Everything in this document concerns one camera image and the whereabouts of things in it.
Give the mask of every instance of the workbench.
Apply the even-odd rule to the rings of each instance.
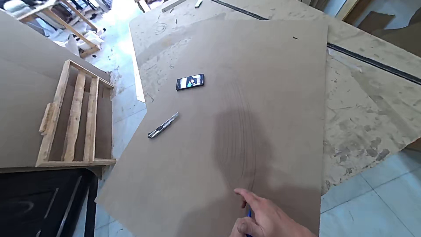
[[[206,19],[256,20],[211,0],[194,8],[196,1],[187,0],[163,13],[162,8],[175,2],[170,0],[130,22],[147,106],[195,34],[190,26]],[[297,0],[224,2],[270,20],[324,19],[329,24],[328,42],[421,77],[419,57]],[[420,95],[421,86],[328,48],[323,194],[421,136]]]

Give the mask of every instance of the wooden crate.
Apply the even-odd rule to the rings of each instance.
[[[64,140],[63,155],[60,161],[51,159],[51,147],[56,135],[57,123],[63,104],[64,93],[66,91],[70,67],[78,70],[75,91],[73,93],[72,104],[70,108],[69,120],[67,124],[66,137]],[[86,118],[85,145],[83,151],[83,161],[75,161],[75,145],[79,133],[79,123],[82,111],[82,100],[85,90],[86,75],[92,77],[89,89],[88,111]],[[64,63],[63,70],[57,85],[54,100],[47,104],[44,117],[41,122],[40,132],[43,136],[38,159],[35,166],[37,167],[57,167],[57,166],[91,166],[91,165],[110,165],[115,164],[115,159],[95,159],[95,138],[96,138],[96,120],[97,120],[97,104],[99,83],[106,88],[113,89],[114,86],[104,79],[98,77],[92,72],[86,70],[77,63],[67,60]]]

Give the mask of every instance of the phone screen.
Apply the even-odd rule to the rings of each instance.
[[[203,74],[188,76],[177,79],[176,90],[184,90],[196,86],[203,86],[205,83],[205,77]]]

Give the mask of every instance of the blue pen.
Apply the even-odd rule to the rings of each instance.
[[[247,214],[247,216],[251,218],[251,207],[250,206],[248,207],[248,214]]]

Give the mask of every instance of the wooden plank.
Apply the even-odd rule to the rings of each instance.
[[[48,161],[48,157],[51,152],[51,145],[53,144],[54,135],[56,133],[61,105],[63,104],[64,92],[66,91],[67,81],[69,79],[69,68],[70,60],[67,60],[66,62],[64,62],[63,70],[61,71],[56,94],[54,95],[53,106],[50,105],[50,107],[52,106],[53,111],[51,112],[51,119],[48,121],[44,130],[45,135],[41,142],[41,147],[38,153],[38,159],[35,166],[39,166],[41,163]]]
[[[47,107],[45,108],[45,113],[43,116],[43,119],[41,121],[39,132],[41,132],[42,135],[44,135],[45,129],[47,128],[48,121],[51,118],[52,110],[52,103],[48,103]]]
[[[86,75],[89,75],[89,76],[91,76],[92,78],[94,78],[94,77],[98,77],[96,74],[94,74],[94,73],[92,73],[91,71],[89,71],[89,70],[87,70],[87,69],[85,69],[84,67],[82,67],[82,66],[80,66],[79,64],[77,64],[77,63],[75,63],[74,61],[70,61],[71,62],[71,64],[72,64],[72,67],[74,67],[74,68],[76,68],[76,69],[78,69],[79,71],[82,71],[82,72],[84,72]],[[111,84],[111,83],[109,83],[108,81],[106,81],[106,80],[104,80],[104,79],[102,79],[102,78],[100,78],[99,77],[99,81],[100,82],[102,82],[107,88],[109,88],[109,89],[113,89],[114,88],[114,86]]]
[[[64,162],[64,161],[49,161],[46,163],[40,164],[38,167],[71,167],[71,166],[94,166],[94,165],[113,165],[116,163],[116,159],[95,159],[94,162],[85,162],[85,161],[73,161],[73,162]]]
[[[83,161],[93,162],[95,156],[96,107],[98,105],[99,77],[93,77],[89,90],[88,115],[86,121],[85,150]]]
[[[55,4],[56,4],[56,0],[48,0],[41,5],[35,6],[35,8],[32,9],[30,12],[25,13],[22,16],[16,17],[16,19],[20,22],[26,21],[28,19],[28,17],[31,17],[33,14],[36,14],[36,13],[38,13],[38,12],[40,12],[40,11],[46,9],[46,8],[52,7]]]
[[[85,88],[86,75],[83,72],[78,73],[73,94],[72,106],[70,108],[69,125],[67,126],[66,138],[64,139],[64,158],[65,162],[72,162],[75,156],[75,144],[79,132],[80,114],[82,112],[82,99]]]
[[[177,1],[173,2],[172,4],[162,8],[162,12],[169,11],[169,10],[173,9],[174,7],[176,7],[178,4],[180,4],[184,1],[186,1],[186,0],[177,0]]]
[[[98,47],[98,45],[96,45],[93,48],[90,48],[88,50],[85,50],[83,53],[79,54],[79,56],[84,59],[87,56],[89,56],[89,55],[91,55],[91,54],[93,54],[95,52],[98,52],[98,51],[99,51],[99,47]]]
[[[70,30],[73,34],[77,35],[81,40],[85,41],[91,48],[95,47],[96,44],[90,42],[87,38],[85,38],[82,34],[80,34],[77,30],[75,30],[71,25],[67,24],[63,19],[61,19],[58,15],[56,15],[54,12],[52,12],[50,9],[44,9],[43,13],[45,13],[47,16],[53,18],[58,23],[64,25],[68,30]]]
[[[98,32],[98,28],[92,24],[82,13],[80,13],[72,4],[70,4],[67,0],[61,0],[66,6],[68,6],[72,11],[76,13],[84,22],[86,22],[95,32]]]
[[[374,0],[359,0],[352,11],[344,18],[344,22],[353,25]]]
[[[339,12],[336,14],[335,18],[338,20],[343,21],[346,16],[352,11],[359,0],[346,0],[346,2],[342,5]]]

